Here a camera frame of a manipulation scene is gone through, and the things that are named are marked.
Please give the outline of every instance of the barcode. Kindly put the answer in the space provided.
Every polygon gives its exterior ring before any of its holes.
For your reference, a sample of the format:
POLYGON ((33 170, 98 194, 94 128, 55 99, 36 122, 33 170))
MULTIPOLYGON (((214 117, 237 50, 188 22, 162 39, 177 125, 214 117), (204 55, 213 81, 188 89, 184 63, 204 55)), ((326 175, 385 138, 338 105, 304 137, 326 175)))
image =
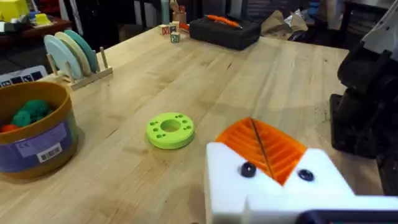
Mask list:
POLYGON ((60 154, 61 152, 62 152, 61 144, 57 143, 53 145, 51 148, 36 154, 36 156, 39 159, 40 163, 42 163, 60 154))

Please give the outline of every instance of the green yarn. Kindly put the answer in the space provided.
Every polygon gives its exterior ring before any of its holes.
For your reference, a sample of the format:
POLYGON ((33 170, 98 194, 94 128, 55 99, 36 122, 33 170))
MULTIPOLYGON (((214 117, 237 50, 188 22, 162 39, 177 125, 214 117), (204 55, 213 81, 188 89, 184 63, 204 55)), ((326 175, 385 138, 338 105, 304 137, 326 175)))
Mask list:
POLYGON ((40 121, 52 112, 53 110, 46 101, 29 100, 13 117, 11 124, 24 127, 40 121))
POLYGON ((18 111, 18 113, 13 117, 11 124, 15 124, 18 127, 24 127, 30 125, 31 123, 30 114, 26 111, 18 111))
POLYGON ((31 117, 47 116, 50 107, 44 100, 29 100, 20 110, 26 111, 31 117))

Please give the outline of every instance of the black box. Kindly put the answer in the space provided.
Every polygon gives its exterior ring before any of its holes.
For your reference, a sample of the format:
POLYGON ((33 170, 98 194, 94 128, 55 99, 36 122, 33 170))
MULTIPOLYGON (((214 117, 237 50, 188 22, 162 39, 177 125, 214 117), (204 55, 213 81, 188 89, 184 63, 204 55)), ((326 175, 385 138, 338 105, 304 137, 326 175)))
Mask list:
POLYGON ((235 50, 243 50, 255 43, 261 33, 259 24, 253 22, 239 22, 243 27, 232 27, 220 22, 202 18, 192 21, 189 26, 191 38, 218 44, 235 50))

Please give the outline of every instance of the light blue plate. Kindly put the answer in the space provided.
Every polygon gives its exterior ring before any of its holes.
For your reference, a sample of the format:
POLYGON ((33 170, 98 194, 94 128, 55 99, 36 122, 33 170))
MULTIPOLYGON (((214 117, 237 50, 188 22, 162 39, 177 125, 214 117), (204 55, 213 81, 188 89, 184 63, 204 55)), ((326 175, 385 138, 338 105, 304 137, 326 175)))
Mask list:
POLYGON ((49 53, 56 66, 65 74, 69 74, 66 63, 68 62, 72 70, 72 77, 74 79, 81 79, 83 77, 81 73, 80 65, 76 57, 70 52, 69 48, 62 43, 62 41, 53 35, 46 35, 44 37, 44 45, 47 53, 49 53))
POLYGON ((98 64, 93 49, 91 49, 91 47, 87 44, 87 42, 75 31, 65 30, 63 32, 66 33, 68 36, 70 36, 80 46, 80 48, 83 50, 88 59, 91 71, 95 73, 97 71, 98 64))

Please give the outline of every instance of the bottle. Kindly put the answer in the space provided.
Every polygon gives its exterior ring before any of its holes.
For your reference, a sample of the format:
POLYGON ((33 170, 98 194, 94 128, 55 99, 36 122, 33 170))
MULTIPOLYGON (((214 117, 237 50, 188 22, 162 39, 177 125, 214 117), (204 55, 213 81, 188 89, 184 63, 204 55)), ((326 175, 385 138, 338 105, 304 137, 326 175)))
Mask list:
POLYGON ((162 3, 162 23, 168 25, 170 23, 169 0, 161 0, 161 3, 162 3))

